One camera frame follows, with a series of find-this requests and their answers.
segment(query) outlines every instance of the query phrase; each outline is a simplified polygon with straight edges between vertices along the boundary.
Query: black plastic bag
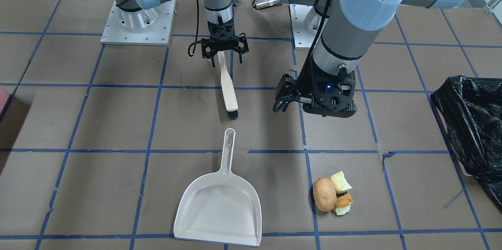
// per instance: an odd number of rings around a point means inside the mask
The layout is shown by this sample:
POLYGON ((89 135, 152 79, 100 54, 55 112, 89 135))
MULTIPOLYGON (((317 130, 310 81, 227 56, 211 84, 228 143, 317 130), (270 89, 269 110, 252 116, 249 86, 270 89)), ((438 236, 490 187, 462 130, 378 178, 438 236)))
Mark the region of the black plastic bag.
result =
POLYGON ((502 211, 502 78, 450 77, 431 98, 458 161, 502 211))

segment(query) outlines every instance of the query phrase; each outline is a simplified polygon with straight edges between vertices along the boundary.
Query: white mounting plate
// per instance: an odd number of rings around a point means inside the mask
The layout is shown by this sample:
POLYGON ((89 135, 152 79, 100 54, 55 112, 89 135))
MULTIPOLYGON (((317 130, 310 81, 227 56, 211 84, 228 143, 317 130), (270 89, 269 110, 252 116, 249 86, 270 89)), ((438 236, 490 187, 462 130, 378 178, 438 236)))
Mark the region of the white mounting plate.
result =
POLYGON ((127 30, 120 23, 120 9, 115 7, 115 2, 111 7, 108 21, 103 30, 101 43, 113 45, 146 45, 146 46, 168 46, 171 38, 171 31, 174 19, 175 0, 163 3, 157 7, 158 22, 156 27, 141 33, 133 33, 127 30))
POLYGON ((308 50, 314 41, 314 36, 310 34, 303 21, 307 16, 311 5, 289 5, 291 12, 291 26, 293 27, 293 37, 295 38, 295 49, 297 50, 308 50))

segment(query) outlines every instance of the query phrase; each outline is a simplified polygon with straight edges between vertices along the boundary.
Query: dustpan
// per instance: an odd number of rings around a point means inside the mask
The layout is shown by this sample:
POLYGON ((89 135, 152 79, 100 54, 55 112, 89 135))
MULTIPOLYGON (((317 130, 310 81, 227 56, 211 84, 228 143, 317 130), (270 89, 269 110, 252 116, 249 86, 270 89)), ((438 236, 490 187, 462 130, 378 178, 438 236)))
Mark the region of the dustpan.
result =
POLYGON ((262 208, 255 188, 231 171, 235 130, 225 130, 218 172, 194 180, 181 198, 174 237, 246 246, 262 240, 262 208))

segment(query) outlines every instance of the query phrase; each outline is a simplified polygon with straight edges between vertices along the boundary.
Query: dustpan handle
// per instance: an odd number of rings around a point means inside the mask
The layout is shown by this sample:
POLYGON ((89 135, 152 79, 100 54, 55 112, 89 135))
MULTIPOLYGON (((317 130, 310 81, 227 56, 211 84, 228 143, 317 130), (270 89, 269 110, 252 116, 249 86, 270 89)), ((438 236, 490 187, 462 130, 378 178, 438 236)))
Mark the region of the dustpan handle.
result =
POLYGON ((233 144, 235 143, 235 130, 232 128, 227 128, 225 130, 225 137, 223 141, 223 153, 221 155, 221 166, 219 173, 227 175, 232 173, 232 155, 233 155, 233 144))

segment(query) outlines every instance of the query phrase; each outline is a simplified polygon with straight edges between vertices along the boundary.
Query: white brush handle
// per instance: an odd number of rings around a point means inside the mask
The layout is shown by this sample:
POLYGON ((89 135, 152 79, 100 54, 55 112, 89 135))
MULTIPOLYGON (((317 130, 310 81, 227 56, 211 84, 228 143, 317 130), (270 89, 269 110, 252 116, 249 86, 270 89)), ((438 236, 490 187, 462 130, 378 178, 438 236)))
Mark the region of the white brush handle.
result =
POLYGON ((218 52, 218 63, 221 72, 221 91, 223 91, 223 99, 225 101, 226 110, 228 112, 236 111, 238 108, 237 98, 235 97, 232 79, 226 69, 225 54, 222 51, 218 52))

